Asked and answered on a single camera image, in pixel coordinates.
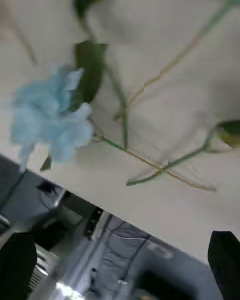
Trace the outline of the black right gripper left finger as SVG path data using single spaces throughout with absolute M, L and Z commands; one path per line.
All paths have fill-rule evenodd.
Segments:
M 37 263 L 37 251 L 29 233 L 15 233 L 0 249 L 0 299 L 25 300 Z

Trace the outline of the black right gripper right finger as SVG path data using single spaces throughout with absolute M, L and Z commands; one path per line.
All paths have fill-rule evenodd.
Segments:
M 207 259 L 224 300 L 240 300 L 240 241 L 230 231 L 213 231 Z

